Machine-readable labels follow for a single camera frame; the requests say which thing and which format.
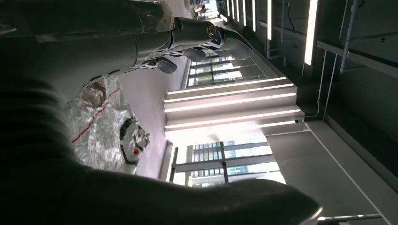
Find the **pipe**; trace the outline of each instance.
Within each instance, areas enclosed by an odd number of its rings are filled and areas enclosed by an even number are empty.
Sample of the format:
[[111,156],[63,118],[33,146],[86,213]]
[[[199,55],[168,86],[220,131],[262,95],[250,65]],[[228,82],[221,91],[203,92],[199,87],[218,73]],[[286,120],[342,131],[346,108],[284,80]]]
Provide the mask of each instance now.
[[326,105],[325,105],[325,112],[323,113],[323,120],[324,120],[324,121],[325,121],[325,117],[326,117],[326,109],[328,108],[328,103],[329,103],[330,90],[332,89],[332,82],[333,82],[333,77],[334,77],[335,69],[336,69],[336,61],[337,61],[337,54],[336,54],[336,56],[335,56],[335,62],[334,62],[334,64],[333,64],[332,77],[330,78],[329,91],[328,91],[328,98],[326,99]]
[[271,41],[267,39],[267,59],[271,60]]
[[357,8],[358,8],[358,0],[354,0],[354,2],[352,3],[352,6],[351,6],[351,18],[350,18],[350,23],[348,24],[347,37],[345,38],[343,59],[341,61],[341,67],[340,67],[341,74],[344,73],[345,62],[347,61],[348,46],[350,44],[351,32],[352,32],[352,27],[354,24],[355,15],[357,13]]
[[304,76],[304,67],[305,67],[305,66],[306,66],[306,63],[303,62],[303,69],[301,70],[301,76],[300,76],[299,80],[300,80],[301,78],[303,78],[303,76]]
[[283,57],[283,66],[286,67],[286,61],[287,61],[286,56],[284,54],[271,56],[271,51],[276,51],[276,49],[271,50],[271,41],[267,39],[267,59],[274,60]]
[[306,118],[307,118],[307,117],[317,117],[317,116],[319,115],[319,110],[320,110],[320,107],[321,107],[321,91],[322,91],[322,82],[323,82],[323,72],[325,71],[326,53],[328,53],[327,50],[325,50],[325,55],[323,56],[323,66],[322,66],[322,74],[321,74],[321,84],[319,85],[318,100],[316,101],[316,104],[317,104],[318,109],[317,109],[315,115],[313,115],[313,116],[306,116]]
[[282,48],[274,48],[274,49],[270,49],[270,52],[274,52],[274,51],[279,51],[279,50],[285,50],[285,49],[291,49],[291,48],[297,48],[297,45],[293,45],[293,46],[289,46],[289,47],[282,47]]
[[281,58],[281,57],[283,57],[283,67],[286,67],[287,59],[286,59],[286,55],[284,55],[284,54],[270,56],[269,60],[274,60],[274,59]]
[[338,36],[338,41],[341,39],[341,35],[343,33],[343,27],[344,27],[344,20],[345,20],[345,14],[347,12],[347,6],[348,6],[348,0],[345,1],[345,7],[344,7],[344,14],[343,14],[343,20],[341,21],[341,26],[340,26],[340,35]]
[[283,43],[283,23],[284,23],[284,18],[285,18],[285,0],[283,0],[283,2],[282,2],[282,18],[281,18],[282,31],[281,31],[281,43]]
[[367,67],[366,66],[353,67],[353,68],[345,69],[344,72],[354,71],[354,70],[358,70],[358,69],[365,69],[365,68],[367,68]]

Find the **gray panel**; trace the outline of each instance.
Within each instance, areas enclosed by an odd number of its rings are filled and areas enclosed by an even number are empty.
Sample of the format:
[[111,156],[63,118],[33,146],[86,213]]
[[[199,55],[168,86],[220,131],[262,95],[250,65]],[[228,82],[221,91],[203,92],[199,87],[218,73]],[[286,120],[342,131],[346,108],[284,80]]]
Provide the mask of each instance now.
[[211,87],[212,89],[207,89],[207,90],[195,90],[192,89],[189,90],[188,92],[183,92],[183,93],[176,93],[176,94],[169,94],[166,97],[166,100],[170,100],[173,101],[175,99],[177,99],[179,102],[182,101],[192,101],[192,99],[185,99],[185,98],[195,98],[195,99],[205,99],[205,98],[214,98],[214,96],[211,95],[217,95],[219,93],[224,93],[224,94],[220,94],[219,96],[228,96],[231,95],[231,92],[235,92],[234,94],[237,94],[236,92],[242,92],[245,90],[252,90],[252,89],[257,89],[256,91],[259,91],[258,89],[260,88],[265,88],[265,87],[275,87],[275,86],[279,86],[279,85],[292,85],[289,87],[295,87],[293,85],[293,83],[291,81],[289,81],[288,79],[282,79],[282,80],[271,80],[271,81],[266,81],[268,79],[256,79],[256,80],[250,80],[250,82],[256,82],[256,81],[264,81],[264,82],[259,82],[259,83],[250,83],[250,84],[245,84],[248,81],[245,82],[236,82],[236,83],[229,83],[229,84],[233,84],[234,86],[230,87],[225,87],[225,85],[217,85],[217,86],[213,86],[216,88]]
[[247,58],[246,60],[231,60],[231,63],[235,67],[255,65],[252,59]]
[[217,169],[217,168],[222,168],[222,161],[213,160],[213,161],[204,161],[196,163],[176,164],[174,165],[174,167],[176,169],[176,173],[189,172],[195,170]]
[[250,156],[250,157],[232,158],[226,160],[225,162],[227,163],[227,167],[233,167],[241,165],[253,165],[260,163],[275,162],[275,158],[273,155]]
[[238,149],[248,149],[248,148],[255,148],[260,146],[268,146],[268,142],[260,142],[260,143],[248,143],[248,144],[238,144],[238,145],[231,145],[231,146],[224,146],[224,151],[232,151]]
[[363,219],[350,221],[350,225],[387,225],[384,219]]
[[296,104],[296,96],[245,102],[240,104],[221,105],[208,108],[167,112],[168,120],[188,119],[199,116],[221,115],[225,113],[237,113],[245,110],[259,110],[265,108],[281,107]]
[[247,66],[239,68],[243,78],[265,76],[264,73],[259,69],[258,66]]
[[288,94],[288,93],[297,93],[296,86],[290,87],[280,87],[280,88],[271,88],[267,90],[256,90],[256,91],[249,91],[246,93],[238,93],[238,94],[228,94],[223,96],[217,97],[204,97],[194,100],[185,100],[185,101],[177,101],[177,102],[169,102],[164,104],[165,109],[172,109],[184,106],[191,106],[191,105],[200,105],[200,104],[208,104],[212,102],[225,102],[230,100],[237,100],[243,98],[257,98],[262,96],[272,96],[272,95],[281,95],[281,94]]
[[312,133],[267,139],[286,183],[318,201],[323,216],[376,213]]

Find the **aluminum foil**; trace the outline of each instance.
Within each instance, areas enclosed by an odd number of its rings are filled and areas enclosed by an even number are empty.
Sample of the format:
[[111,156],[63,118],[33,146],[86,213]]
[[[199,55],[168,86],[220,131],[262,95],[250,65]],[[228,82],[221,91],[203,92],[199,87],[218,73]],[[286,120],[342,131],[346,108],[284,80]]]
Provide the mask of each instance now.
[[149,134],[139,126],[124,99],[117,76],[89,85],[62,109],[81,164],[135,174]]

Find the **black object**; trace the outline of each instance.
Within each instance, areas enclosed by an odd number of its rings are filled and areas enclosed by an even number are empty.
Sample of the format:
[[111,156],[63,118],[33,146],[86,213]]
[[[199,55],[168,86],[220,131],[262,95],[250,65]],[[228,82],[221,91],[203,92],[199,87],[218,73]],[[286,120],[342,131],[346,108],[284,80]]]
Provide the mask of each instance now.
[[[5,3],[17,30],[0,38],[3,224],[316,224],[319,205],[273,181],[199,190],[77,163],[59,108],[83,86],[168,64],[165,54],[193,47],[242,59],[251,48],[237,33],[216,27],[210,38],[209,23],[187,19],[177,19],[179,30],[157,32],[157,3]],[[149,21],[141,22],[146,15]],[[205,35],[183,31],[190,27]]]

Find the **glass window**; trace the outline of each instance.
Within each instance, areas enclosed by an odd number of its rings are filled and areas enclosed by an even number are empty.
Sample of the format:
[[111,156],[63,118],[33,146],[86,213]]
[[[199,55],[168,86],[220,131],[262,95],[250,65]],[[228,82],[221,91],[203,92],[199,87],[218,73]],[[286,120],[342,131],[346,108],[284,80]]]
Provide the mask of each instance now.
[[261,142],[267,142],[267,138],[263,135],[259,135],[259,136],[251,136],[249,138],[241,138],[241,139],[236,139],[233,140],[235,145],[238,144],[248,144],[248,143],[261,143]]
[[214,187],[225,183],[224,175],[219,173],[220,170],[222,169],[202,170],[199,172],[178,172],[174,174],[173,183],[192,188]]
[[238,78],[242,78],[242,74],[239,71],[232,71],[214,75],[214,82],[230,81]]
[[226,150],[225,158],[261,156],[268,154],[272,154],[271,148],[269,146],[260,146],[260,147],[247,148],[247,149]]
[[276,162],[229,167],[227,172],[229,182],[246,179],[266,179],[285,184]]
[[209,151],[206,151],[204,154],[205,154],[205,161],[209,161]]
[[232,65],[232,63],[218,64],[218,65],[212,66],[213,71],[235,69],[235,68],[240,68],[240,66],[235,67],[234,65]]

